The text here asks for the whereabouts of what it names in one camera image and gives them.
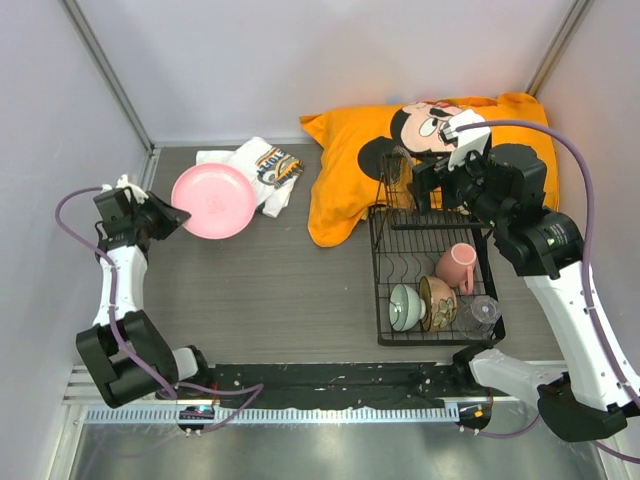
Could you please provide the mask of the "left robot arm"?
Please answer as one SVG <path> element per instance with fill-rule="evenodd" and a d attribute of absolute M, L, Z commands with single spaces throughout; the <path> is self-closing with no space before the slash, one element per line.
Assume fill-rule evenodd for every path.
<path fill-rule="evenodd" d="M 76 348 L 103 400 L 118 408 L 177 383 L 190 398 L 205 397 L 213 375 L 202 353 L 193 345 L 171 349 L 143 306 L 151 242 L 166 239 L 191 214 L 136 186 L 106 186 L 93 201 L 101 217 L 95 247 L 102 292 Z"/>

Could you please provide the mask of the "brown floral bowl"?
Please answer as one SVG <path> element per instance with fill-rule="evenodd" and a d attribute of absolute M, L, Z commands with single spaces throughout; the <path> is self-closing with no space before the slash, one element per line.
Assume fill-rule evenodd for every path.
<path fill-rule="evenodd" d="M 426 305 L 426 313 L 421 319 L 426 332 L 440 332 L 453 323 L 458 310 L 457 296 L 443 280 L 423 276 L 419 282 L 419 296 Z"/>

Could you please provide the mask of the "pink plate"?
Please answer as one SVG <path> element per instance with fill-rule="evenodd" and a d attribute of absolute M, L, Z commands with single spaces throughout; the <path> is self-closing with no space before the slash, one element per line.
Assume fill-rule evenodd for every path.
<path fill-rule="evenodd" d="M 249 225 L 256 194 L 239 170 L 222 163 L 204 163 L 185 170 L 175 181 L 171 205 L 190 214 L 184 223 L 189 233 L 222 240 Z"/>

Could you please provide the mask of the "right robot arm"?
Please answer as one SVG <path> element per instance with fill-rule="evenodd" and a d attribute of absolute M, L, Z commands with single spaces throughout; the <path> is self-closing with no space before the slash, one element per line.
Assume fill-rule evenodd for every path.
<path fill-rule="evenodd" d="M 575 222 L 544 204 L 546 164 L 529 146 L 420 154 L 410 192 L 418 208 L 439 189 L 445 208 L 464 207 L 492 227 L 495 245 L 534 294 L 563 354 L 563 369 L 544 369 L 485 343 L 453 358 L 451 380 L 465 395 L 497 389 L 536 408 L 566 442 L 607 439 L 639 413 L 639 377 L 627 363 L 597 302 L 586 245 Z"/>

